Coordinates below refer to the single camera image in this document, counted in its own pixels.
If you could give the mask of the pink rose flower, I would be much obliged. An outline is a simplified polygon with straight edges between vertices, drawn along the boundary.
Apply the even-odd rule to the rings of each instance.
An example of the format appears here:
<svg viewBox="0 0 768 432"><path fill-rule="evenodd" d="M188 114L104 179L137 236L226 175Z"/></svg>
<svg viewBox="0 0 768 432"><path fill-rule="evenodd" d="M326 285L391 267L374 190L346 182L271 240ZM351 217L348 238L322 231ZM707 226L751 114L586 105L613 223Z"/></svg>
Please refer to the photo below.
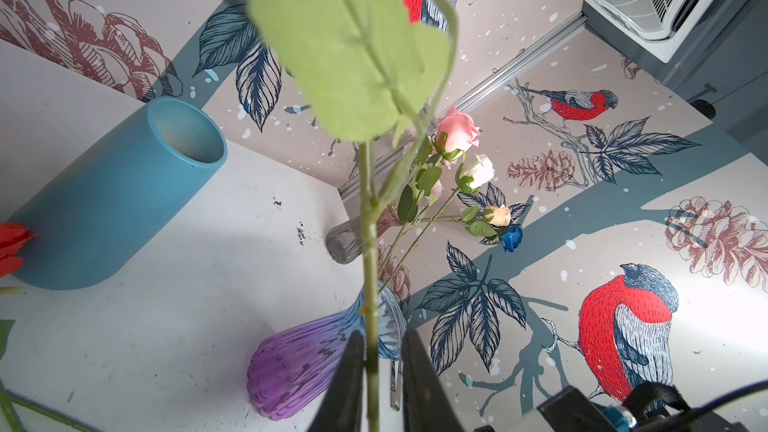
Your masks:
<svg viewBox="0 0 768 432"><path fill-rule="evenodd" d="M386 253L379 257L379 278L383 281L396 281L400 275L399 264L394 264L393 253L398 243L422 221L438 218L434 213L426 218L427 211L443 194L441 177L444 171L459 169L467 151L479 145L480 130L473 119L451 108L439 119L437 131L415 141L411 147L416 156L409 167L407 181L399 199L390 207L397 214L400 228Z"/></svg>

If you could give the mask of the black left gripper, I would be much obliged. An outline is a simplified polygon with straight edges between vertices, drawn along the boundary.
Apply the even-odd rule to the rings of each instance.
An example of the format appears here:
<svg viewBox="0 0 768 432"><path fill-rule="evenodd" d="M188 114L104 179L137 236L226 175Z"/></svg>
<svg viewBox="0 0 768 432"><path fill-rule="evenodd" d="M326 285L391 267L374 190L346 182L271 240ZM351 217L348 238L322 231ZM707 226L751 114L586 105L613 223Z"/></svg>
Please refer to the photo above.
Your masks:
<svg viewBox="0 0 768 432"><path fill-rule="evenodd" d="M403 343L403 414L406 432L461 432L416 330ZM723 394L699 406L690 406L678 389L661 383L644 383L614 406L591 402L577 388L568 386L524 414L510 431L744 431L715 410L746 398L748 386Z"/></svg>

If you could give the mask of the blue purple glass vase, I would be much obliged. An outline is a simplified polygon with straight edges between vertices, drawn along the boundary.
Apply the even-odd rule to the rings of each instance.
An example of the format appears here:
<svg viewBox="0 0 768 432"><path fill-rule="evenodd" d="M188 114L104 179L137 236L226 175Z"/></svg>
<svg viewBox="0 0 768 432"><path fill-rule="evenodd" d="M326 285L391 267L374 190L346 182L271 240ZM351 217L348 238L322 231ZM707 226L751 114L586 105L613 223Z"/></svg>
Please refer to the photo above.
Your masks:
<svg viewBox="0 0 768 432"><path fill-rule="evenodd" d="M346 342L365 332L365 292L345 310L264 339L247 369L247 391L256 411L273 421L290 418L324 393Z"/></svg>

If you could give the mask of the blue rose flower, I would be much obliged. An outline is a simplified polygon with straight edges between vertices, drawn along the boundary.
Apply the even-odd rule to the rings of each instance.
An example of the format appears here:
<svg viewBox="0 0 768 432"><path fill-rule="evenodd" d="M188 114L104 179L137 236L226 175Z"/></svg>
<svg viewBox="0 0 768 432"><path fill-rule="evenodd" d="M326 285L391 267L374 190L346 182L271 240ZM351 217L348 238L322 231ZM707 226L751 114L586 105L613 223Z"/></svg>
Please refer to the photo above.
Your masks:
<svg viewBox="0 0 768 432"><path fill-rule="evenodd" d="M513 253L521 244L523 229L518 224L511 224L500 236L500 243L505 252Z"/></svg>

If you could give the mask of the smoky pink glass vase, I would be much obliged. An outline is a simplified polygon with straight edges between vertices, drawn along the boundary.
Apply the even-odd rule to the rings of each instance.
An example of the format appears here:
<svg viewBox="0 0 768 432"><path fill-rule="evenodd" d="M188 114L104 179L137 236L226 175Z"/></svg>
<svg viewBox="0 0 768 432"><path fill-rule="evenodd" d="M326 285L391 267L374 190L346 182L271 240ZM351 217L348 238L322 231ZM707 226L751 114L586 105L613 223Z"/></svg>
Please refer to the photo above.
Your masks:
<svg viewBox="0 0 768 432"><path fill-rule="evenodd" d="M377 236L381 237L389 229L400 227L397 212L388 206L377 221ZM353 262L362 254L363 237L360 217L354 217L333 227L325 237L327 252L331 258L342 265Z"/></svg>

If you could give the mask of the cream peach rose stem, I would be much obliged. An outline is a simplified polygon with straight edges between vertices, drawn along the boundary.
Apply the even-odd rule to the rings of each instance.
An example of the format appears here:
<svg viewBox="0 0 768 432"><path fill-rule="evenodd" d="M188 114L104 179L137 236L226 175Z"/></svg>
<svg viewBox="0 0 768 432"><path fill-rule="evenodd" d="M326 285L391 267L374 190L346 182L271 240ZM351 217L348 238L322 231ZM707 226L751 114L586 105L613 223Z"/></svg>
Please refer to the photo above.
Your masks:
<svg viewBox="0 0 768 432"><path fill-rule="evenodd" d="M511 222L511 210L506 206L475 206L465 210L461 216L461 223L467 231L480 238L503 235Z"/></svg>

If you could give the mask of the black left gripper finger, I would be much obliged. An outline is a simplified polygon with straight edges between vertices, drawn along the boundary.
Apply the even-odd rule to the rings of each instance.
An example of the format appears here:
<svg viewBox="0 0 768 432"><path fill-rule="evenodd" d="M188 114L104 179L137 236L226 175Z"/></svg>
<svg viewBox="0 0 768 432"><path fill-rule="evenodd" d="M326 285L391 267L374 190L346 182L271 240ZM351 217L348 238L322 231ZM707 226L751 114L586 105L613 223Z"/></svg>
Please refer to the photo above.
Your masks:
<svg viewBox="0 0 768 432"><path fill-rule="evenodd" d="M359 432L362 421L365 346L361 332L347 341L336 373L308 432Z"/></svg>

